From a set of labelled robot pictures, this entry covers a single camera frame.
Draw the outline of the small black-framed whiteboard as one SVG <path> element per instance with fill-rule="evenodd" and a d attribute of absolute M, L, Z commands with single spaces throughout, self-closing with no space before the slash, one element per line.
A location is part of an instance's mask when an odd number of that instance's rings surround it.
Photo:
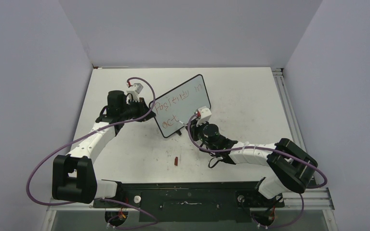
<path fill-rule="evenodd" d="M 164 138 L 177 133 L 189 118 L 201 107 L 211 108 L 204 77 L 198 74 L 170 91 L 162 94 L 150 103 L 157 126 Z"/>

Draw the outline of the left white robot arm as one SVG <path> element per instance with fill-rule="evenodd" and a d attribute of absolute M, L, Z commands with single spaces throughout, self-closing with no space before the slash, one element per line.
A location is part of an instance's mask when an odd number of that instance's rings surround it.
<path fill-rule="evenodd" d="M 56 200 L 89 204 L 105 198 L 112 207 L 124 202 L 124 193 L 118 183 L 99 180 L 94 162 L 106 145 L 114 139 L 124 124 L 145 122 L 155 117 L 139 90 L 110 91 L 107 105 L 100 111 L 89 135 L 68 154 L 53 160 L 52 197 Z"/>

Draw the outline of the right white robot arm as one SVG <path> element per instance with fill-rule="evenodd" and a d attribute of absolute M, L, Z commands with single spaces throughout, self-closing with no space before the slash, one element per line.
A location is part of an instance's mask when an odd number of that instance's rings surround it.
<path fill-rule="evenodd" d="M 275 196 L 284 192 L 304 193 L 309 188 L 317 161 L 293 141 L 282 138 L 271 144 L 250 144 L 234 141 L 219 133 L 215 124 L 198 125 L 194 120 L 187 126 L 193 143 L 201 142 L 198 148 L 209 153 L 217 162 L 227 164 L 252 164 L 272 169 L 253 193 L 254 202 L 265 206 Z"/>

